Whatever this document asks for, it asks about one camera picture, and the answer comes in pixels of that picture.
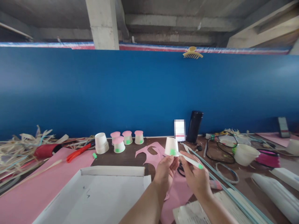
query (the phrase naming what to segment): blue wall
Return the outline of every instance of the blue wall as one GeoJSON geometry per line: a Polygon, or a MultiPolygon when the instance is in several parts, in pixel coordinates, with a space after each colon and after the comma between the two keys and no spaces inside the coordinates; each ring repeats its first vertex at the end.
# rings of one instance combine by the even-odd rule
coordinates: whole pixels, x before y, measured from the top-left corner
{"type": "Polygon", "coordinates": [[[37,124],[58,137],[173,135],[192,110],[204,112],[200,133],[299,123],[298,56],[0,48],[0,72],[0,139],[37,124]]]}

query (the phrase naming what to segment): pink mat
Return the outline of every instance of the pink mat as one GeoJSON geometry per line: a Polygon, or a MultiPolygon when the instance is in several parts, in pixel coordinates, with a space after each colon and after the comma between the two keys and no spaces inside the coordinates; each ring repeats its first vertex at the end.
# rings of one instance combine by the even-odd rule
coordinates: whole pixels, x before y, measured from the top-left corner
{"type": "MultiPolygon", "coordinates": [[[[164,151],[165,149],[158,142],[154,142],[138,150],[135,154],[135,157],[139,153],[144,152],[146,154],[146,161],[144,163],[150,163],[155,167],[155,169],[157,169],[158,163],[164,158],[164,151]],[[152,155],[148,151],[148,148],[151,146],[157,152],[157,155],[152,155]]],[[[172,210],[182,205],[186,205],[192,195],[193,193],[187,185],[186,178],[181,176],[178,171],[176,171],[173,177],[172,186],[168,191],[168,195],[166,195],[165,198],[166,201],[164,201],[163,204],[160,218],[162,224],[171,224],[174,221],[172,210]]]]}
{"type": "Polygon", "coordinates": [[[279,144],[281,146],[287,147],[289,144],[289,140],[290,139],[295,139],[295,140],[299,140],[298,136],[292,135],[290,138],[280,138],[279,137],[279,133],[278,132],[273,132],[273,133],[256,133],[257,135],[270,140],[272,142],[275,142],[276,144],[279,144]]]}
{"type": "Polygon", "coordinates": [[[95,150],[87,150],[67,163],[67,156],[74,151],[60,149],[34,173],[48,168],[60,159],[63,160],[61,163],[1,197],[0,223],[31,224],[78,170],[92,164],[95,150]]]}

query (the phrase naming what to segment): concrete pillar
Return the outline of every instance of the concrete pillar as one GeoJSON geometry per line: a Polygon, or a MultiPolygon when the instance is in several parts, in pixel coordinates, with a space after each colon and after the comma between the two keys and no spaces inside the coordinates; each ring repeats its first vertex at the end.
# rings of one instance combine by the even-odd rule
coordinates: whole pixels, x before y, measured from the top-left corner
{"type": "Polygon", "coordinates": [[[115,0],[85,0],[96,49],[119,50],[115,0]]]}
{"type": "Polygon", "coordinates": [[[292,55],[299,55],[299,38],[297,39],[297,41],[295,42],[292,50],[289,52],[289,54],[292,55]]]}

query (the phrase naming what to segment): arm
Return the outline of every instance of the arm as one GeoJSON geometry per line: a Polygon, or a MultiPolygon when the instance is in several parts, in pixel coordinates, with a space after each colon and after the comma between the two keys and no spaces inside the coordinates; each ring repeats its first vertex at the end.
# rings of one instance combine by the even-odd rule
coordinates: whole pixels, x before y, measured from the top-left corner
{"type": "Polygon", "coordinates": [[[120,224],[158,223],[164,198],[170,188],[173,175],[179,166],[178,157],[167,156],[158,164],[155,178],[136,204],[122,218],[120,224]]]}
{"type": "MultiPolygon", "coordinates": [[[[186,152],[180,152],[183,155],[200,162],[194,155],[186,152]]],[[[200,170],[198,167],[192,166],[191,171],[189,163],[180,156],[188,186],[196,196],[211,224],[238,224],[232,215],[224,208],[224,206],[214,197],[209,184],[209,171],[204,167],[200,170]]]]}

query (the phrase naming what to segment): wooden table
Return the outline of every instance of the wooden table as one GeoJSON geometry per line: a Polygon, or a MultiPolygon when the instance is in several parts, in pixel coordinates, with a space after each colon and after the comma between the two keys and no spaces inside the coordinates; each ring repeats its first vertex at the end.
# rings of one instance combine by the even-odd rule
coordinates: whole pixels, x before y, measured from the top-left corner
{"type": "MultiPolygon", "coordinates": [[[[198,142],[201,142],[203,145],[203,149],[206,144],[206,139],[204,137],[198,137],[198,142]]],[[[92,166],[143,166],[143,163],[146,160],[146,155],[144,153],[140,153],[135,158],[135,153],[137,150],[144,148],[147,145],[150,145],[154,142],[160,143],[161,146],[165,147],[166,138],[145,138],[145,141],[142,145],[136,145],[132,143],[126,146],[126,149],[122,153],[114,153],[113,146],[111,145],[111,140],[109,142],[109,150],[102,154],[98,155],[98,157],[92,163],[92,166]]],[[[194,148],[195,145],[191,143],[186,143],[190,148],[194,148]]],[[[256,148],[262,148],[262,146],[257,142],[252,142],[252,145],[256,148]]],[[[179,150],[184,151],[184,147],[181,144],[178,144],[179,150]]],[[[151,147],[148,149],[150,153],[156,154],[155,150],[151,147]]],[[[198,155],[202,157],[203,151],[197,152],[198,155]]],[[[223,154],[216,146],[216,143],[213,141],[209,142],[209,151],[208,154],[211,158],[219,158],[223,154]]],[[[216,164],[215,161],[205,158],[205,160],[214,167],[216,164]]],[[[280,156],[281,167],[284,167],[291,172],[299,175],[299,158],[298,157],[290,157],[290,156],[280,156]]],[[[251,163],[254,167],[244,167],[237,163],[228,164],[227,166],[233,169],[239,176],[240,182],[235,185],[235,187],[246,196],[258,209],[261,210],[271,221],[274,223],[290,223],[288,219],[281,213],[281,211],[275,206],[275,204],[270,200],[270,198],[261,191],[251,180],[251,175],[253,173],[263,174],[272,178],[277,179],[286,189],[288,189],[295,197],[299,198],[299,192],[280,179],[276,178],[269,172],[269,168],[264,167],[255,161],[251,163]]],[[[152,180],[155,175],[155,168],[151,164],[144,164],[145,174],[151,175],[152,180]]],[[[228,177],[232,178],[230,172],[223,168],[222,166],[218,167],[221,173],[228,177]]],[[[190,198],[190,202],[195,201],[196,198],[193,195],[190,198]]]]}

